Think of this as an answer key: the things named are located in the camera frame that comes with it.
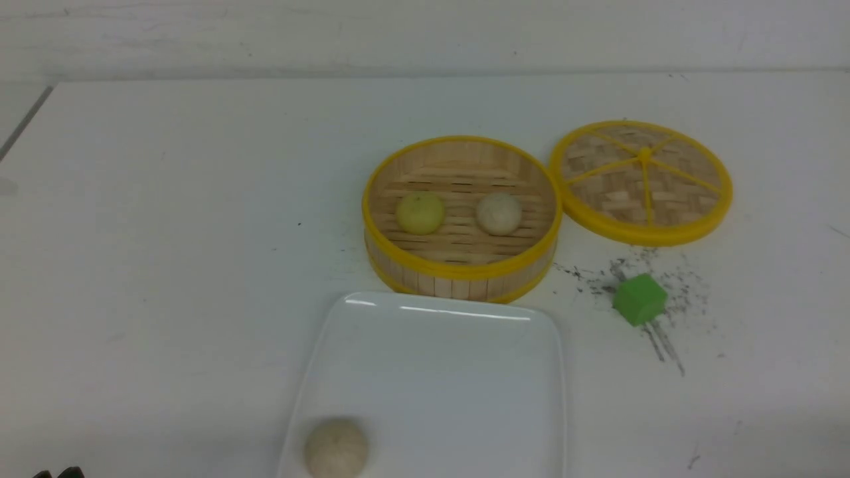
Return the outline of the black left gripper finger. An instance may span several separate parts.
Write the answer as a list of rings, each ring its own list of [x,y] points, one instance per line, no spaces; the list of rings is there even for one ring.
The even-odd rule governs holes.
[[[69,467],[64,469],[60,474],[57,475],[58,478],[85,478],[85,474],[83,473],[80,467]]]

